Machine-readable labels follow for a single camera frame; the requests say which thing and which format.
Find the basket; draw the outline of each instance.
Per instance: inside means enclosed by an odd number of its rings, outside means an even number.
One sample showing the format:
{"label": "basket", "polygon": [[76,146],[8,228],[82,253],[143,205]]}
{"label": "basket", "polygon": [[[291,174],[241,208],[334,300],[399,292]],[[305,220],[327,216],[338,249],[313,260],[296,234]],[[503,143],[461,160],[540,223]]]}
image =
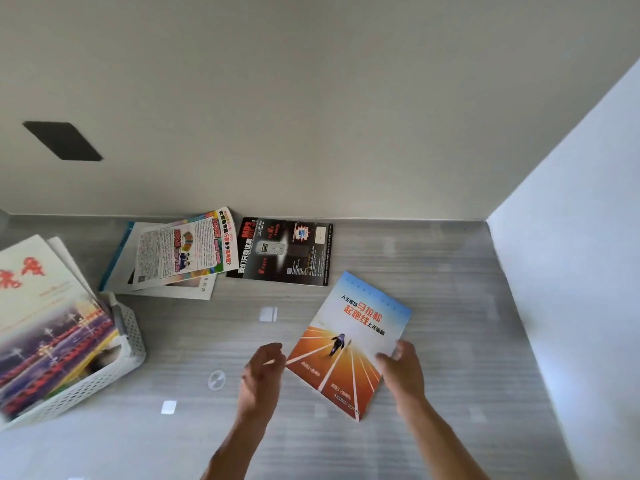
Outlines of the basket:
{"label": "basket", "polygon": [[0,431],[54,418],[90,395],[95,394],[100,389],[120,379],[145,361],[147,352],[133,311],[119,303],[113,293],[102,293],[100,297],[111,308],[118,331],[122,337],[122,347],[118,358],[86,379],[21,414],[14,420],[4,424],[0,422]]}

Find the magazine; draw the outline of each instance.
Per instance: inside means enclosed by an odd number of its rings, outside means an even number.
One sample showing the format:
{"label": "magazine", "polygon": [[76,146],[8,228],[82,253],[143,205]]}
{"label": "magazine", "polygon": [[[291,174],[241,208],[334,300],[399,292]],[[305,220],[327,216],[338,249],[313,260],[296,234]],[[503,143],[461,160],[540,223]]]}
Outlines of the magazine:
{"label": "magazine", "polygon": [[83,373],[118,336],[39,235],[0,252],[0,415],[16,418]]}
{"label": "magazine", "polygon": [[391,355],[411,310],[354,275],[335,284],[287,358],[287,368],[356,421],[380,383],[378,352]]}
{"label": "magazine", "polygon": [[132,287],[142,290],[237,268],[236,228],[231,211],[223,207],[143,230]]}
{"label": "magazine", "polygon": [[210,299],[213,292],[213,284],[216,281],[215,274],[206,274],[190,280],[182,280],[182,275],[178,274],[173,277],[176,280],[174,283],[144,290],[133,290],[136,251],[140,233],[144,229],[160,229],[177,224],[179,223],[129,222],[122,241],[107,268],[107,272],[103,275],[102,281],[100,281],[98,291],[165,298]]}
{"label": "magazine", "polygon": [[333,224],[245,217],[231,278],[327,286]]}

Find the person's left hand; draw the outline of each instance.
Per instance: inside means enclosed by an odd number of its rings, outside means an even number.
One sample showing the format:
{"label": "person's left hand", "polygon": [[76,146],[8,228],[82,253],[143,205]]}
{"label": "person's left hand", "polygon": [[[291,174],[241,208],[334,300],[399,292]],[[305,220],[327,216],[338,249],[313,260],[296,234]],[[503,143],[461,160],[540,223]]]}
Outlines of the person's left hand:
{"label": "person's left hand", "polygon": [[282,344],[263,345],[256,350],[242,374],[238,419],[257,420],[267,426],[280,396],[285,362]]}

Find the floor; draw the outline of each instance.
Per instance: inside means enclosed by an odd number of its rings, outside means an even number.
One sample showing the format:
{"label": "floor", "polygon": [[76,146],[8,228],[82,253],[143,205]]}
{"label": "floor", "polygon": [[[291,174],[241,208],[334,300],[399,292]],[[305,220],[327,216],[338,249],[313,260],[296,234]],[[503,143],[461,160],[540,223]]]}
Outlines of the floor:
{"label": "floor", "polygon": [[[487,225],[336,220],[330,286],[348,270],[413,310],[429,400],[494,479],[575,474]],[[58,235],[92,285],[125,220],[13,216],[0,248]],[[211,301],[122,296],[138,317],[147,361],[59,418],[0,434],[11,480],[194,480],[234,420],[252,352],[288,353],[327,289],[219,277]],[[277,306],[277,322],[260,322]],[[207,387],[222,369],[227,384]],[[174,415],[161,415],[165,400]],[[429,478],[384,385],[356,423],[285,371],[278,409],[248,479]]]}

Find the black magazine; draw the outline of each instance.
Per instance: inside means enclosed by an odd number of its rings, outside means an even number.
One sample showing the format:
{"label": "black magazine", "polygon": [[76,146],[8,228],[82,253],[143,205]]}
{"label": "black magazine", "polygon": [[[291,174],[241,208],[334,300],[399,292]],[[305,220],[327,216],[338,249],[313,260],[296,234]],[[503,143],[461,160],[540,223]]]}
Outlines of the black magazine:
{"label": "black magazine", "polygon": [[231,278],[327,286],[333,224],[245,217]]}

